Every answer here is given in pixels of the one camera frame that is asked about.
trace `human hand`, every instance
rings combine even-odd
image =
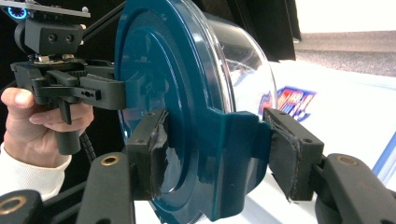
[[[92,106],[80,103],[70,105],[73,121],[68,125],[59,109],[36,105],[33,94],[24,89],[8,88],[1,100],[8,109],[5,150],[14,159],[34,166],[54,167],[59,156],[55,131],[82,134],[93,121]]]

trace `white wall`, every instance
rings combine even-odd
[[[296,0],[304,33],[396,30],[396,0]]]

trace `gray floor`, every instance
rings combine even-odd
[[[396,77],[396,31],[302,34],[297,61],[364,74]]]

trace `white sleeve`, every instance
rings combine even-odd
[[[33,166],[10,157],[3,143],[0,147],[0,195],[20,189],[38,191],[43,201],[57,195],[71,158],[59,155],[55,168]]]

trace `blue lid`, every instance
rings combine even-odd
[[[169,112],[168,168],[162,196],[152,201],[168,223],[212,221],[242,211],[245,195],[265,175],[270,127],[233,112],[222,92],[219,49],[191,1],[127,1],[116,43],[116,79],[126,86],[120,111],[124,141],[142,117]]]

